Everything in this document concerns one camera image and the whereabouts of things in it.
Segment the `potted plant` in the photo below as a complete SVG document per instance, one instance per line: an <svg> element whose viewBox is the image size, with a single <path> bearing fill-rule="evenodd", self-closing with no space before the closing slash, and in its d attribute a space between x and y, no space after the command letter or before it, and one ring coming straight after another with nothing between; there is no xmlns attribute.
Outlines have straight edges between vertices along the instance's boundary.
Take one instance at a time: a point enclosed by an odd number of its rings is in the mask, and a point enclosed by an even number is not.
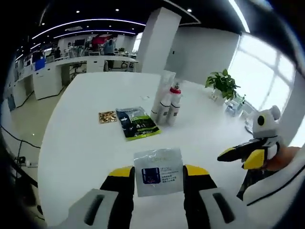
<svg viewBox="0 0 305 229"><path fill-rule="evenodd" d="M218 104L223 104L226 99L232 100L236 97L235 80L228 74L226 69L223 72L213 72L206 80L205 87L214 88L214 98Z"/></svg>

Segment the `led light strip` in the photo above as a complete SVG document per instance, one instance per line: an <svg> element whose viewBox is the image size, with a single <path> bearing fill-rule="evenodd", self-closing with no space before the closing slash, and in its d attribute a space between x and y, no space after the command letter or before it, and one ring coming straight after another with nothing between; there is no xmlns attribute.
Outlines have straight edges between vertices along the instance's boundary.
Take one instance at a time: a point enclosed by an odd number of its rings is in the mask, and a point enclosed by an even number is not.
<svg viewBox="0 0 305 229"><path fill-rule="evenodd" d="M244 30L248 33L250 33L248 24L246 22L246 19L243 16L243 13L241 12L240 8L238 7L238 5L236 4L236 2L234 0L229 0L229 3L231 4L231 6L233 7L233 9L235 10L235 12L237 13L240 21L242 22L243 26L244 26Z"/></svg>
<svg viewBox="0 0 305 229"><path fill-rule="evenodd" d="M63 36L71 35L71 34L80 33L80 32L121 32L121 33L129 33L129 34L135 35L134 32L125 32L125 31L118 31L118 30L85 30L85 31L78 31L78 32L70 32L70 33L59 35L59 36L53 37L53 38L59 38L59 37L63 37Z"/></svg>
<svg viewBox="0 0 305 229"><path fill-rule="evenodd" d="M48 31L51 31L53 29L56 29L58 27L65 26L65 25L70 25L70 24L74 24L74 23L78 23L78 22L84 22L84 21L120 21L120 22L128 22L128 23L132 23L132 24L136 24L136 25L146 26L145 24L142 24L142 23L138 23L138 22L134 22L134 21L120 20L120 19L109 19L109 18L84 19L84 20L79 20L79 21L71 21L71 22L68 22L68 23L64 23L64 24L61 24L61 25L54 26L52 28L47 29L46 31L43 31L43 32L37 34L36 36L32 37L32 39L35 39L38 36L48 32Z"/></svg>
<svg viewBox="0 0 305 229"><path fill-rule="evenodd" d="M15 59L15 61L19 60L20 57L22 57L22 56L23 56L23 54L21 54L19 57L17 57L17 58Z"/></svg>
<svg viewBox="0 0 305 229"><path fill-rule="evenodd" d="M36 44L35 46L31 47L30 50L32 50L33 48L36 48L38 45L41 45L41 43Z"/></svg>

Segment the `green packet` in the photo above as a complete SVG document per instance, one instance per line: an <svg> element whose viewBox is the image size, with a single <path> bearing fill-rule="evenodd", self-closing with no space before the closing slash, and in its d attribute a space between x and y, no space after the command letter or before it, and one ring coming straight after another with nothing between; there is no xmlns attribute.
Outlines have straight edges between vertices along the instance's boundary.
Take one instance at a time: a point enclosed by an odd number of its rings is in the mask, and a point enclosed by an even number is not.
<svg viewBox="0 0 305 229"><path fill-rule="evenodd" d="M116 115L121 122L127 140L135 140L161 133L161 130L140 106L116 109Z"/></svg>

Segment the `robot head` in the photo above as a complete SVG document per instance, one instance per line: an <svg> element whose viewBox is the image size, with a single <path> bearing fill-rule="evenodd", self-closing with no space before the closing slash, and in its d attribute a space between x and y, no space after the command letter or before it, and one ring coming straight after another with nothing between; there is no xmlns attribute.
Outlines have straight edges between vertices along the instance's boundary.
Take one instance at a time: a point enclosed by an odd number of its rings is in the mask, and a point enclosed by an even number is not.
<svg viewBox="0 0 305 229"><path fill-rule="evenodd" d="M277 106L269 110L258 112L253 118L253 137L264 138L277 136L279 123L276 121L281 117Z"/></svg>

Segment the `flower pot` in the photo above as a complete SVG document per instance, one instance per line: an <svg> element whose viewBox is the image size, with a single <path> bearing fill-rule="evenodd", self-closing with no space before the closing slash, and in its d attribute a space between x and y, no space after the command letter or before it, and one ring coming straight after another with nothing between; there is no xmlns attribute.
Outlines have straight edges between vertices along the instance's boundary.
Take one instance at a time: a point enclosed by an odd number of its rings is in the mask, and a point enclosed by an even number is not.
<svg viewBox="0 0 305 229"><path fill-rule="evenodd" d="M225 99L223 98L223 95L221 91L218 89L215 89L213 92L213 96L215 97L215 103L219 106L222 106L225 102Z"/></svg>

